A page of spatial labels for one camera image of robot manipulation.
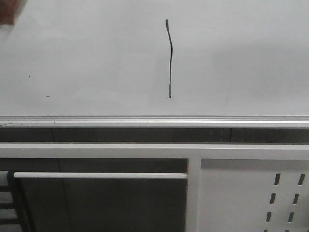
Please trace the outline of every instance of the black marker line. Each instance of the black marker line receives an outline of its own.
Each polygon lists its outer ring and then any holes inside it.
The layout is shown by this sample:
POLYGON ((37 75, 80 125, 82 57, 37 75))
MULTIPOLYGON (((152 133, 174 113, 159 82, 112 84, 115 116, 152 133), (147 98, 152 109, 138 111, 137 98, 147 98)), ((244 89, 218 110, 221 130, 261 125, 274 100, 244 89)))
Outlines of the black marker line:
POLYGON ((172 61, 173 61, 173 42, 172 38, 169 33, 169 20, 165 20, 166 30, 168 31, 169 36, 169 43, 170 43, 170 62, 169 62, 169 98, 172 98, 172 90, 171 90, 171 83, 172 83, 172 61))

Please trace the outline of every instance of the white surface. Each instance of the white surface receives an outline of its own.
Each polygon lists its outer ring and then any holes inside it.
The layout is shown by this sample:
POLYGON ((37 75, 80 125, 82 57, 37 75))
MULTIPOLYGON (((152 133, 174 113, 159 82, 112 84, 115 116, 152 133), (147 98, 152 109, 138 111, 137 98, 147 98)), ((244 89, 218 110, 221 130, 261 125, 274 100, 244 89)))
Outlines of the white surface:
POLYGON ((303 0, 29 0, 0 37, 0 115, 309 115, 308 12, 303 0))
POLYGON ((16 172, 15 178, 186 179, 186 173, 48 173, 16 172))

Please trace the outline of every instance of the metal bar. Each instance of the metal bar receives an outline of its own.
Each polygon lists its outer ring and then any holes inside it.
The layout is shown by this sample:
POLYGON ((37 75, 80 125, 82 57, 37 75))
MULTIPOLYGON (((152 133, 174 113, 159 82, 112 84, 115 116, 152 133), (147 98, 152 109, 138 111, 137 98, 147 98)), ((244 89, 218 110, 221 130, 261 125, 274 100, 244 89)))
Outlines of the metal bar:
POLYGON ((309 160, 309 145, 0 143, 1 158, 309 160))
POLYGON ((15 219, 0 219, 0 225, 14 225, 19 224, 19 220, 15 219))
POLYGON ((9 186, 0 186, 0 192, 9 192, 10 187, 9 186))
POLYGON ((50 173, 16 172, 15 178, 187 179, 186 173, 50 173))
POLYGON ((12 203, 0 203, 0 209, 15 209, 12 203))
POLYGON ((308 128, 309 116, 0 116, 0 126, 308 128))

